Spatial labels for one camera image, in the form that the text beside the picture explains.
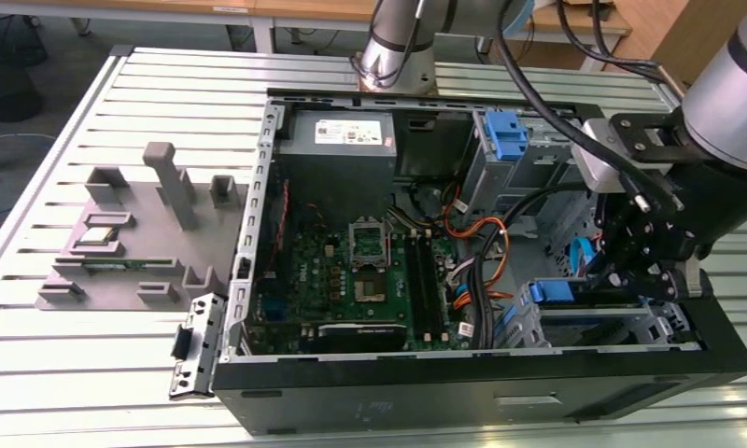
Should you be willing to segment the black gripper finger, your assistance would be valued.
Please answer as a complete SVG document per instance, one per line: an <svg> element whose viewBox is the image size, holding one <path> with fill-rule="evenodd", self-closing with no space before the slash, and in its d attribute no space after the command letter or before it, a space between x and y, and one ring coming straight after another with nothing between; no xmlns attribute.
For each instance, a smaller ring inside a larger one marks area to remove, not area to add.
<svg viewBox="0 0 747 448"><path fill-rule="evenodd" d="M685 297L685 262L633 256L607 262L607 283L649 300Z"/></svg>
<svg viewBox="0 0 747 448"><path fill-rule="evenodd" d="M625 193L599 195L595 224L602 231L595 279L606 281L614 273L638 272L646 267L646 213Z"/></svg>

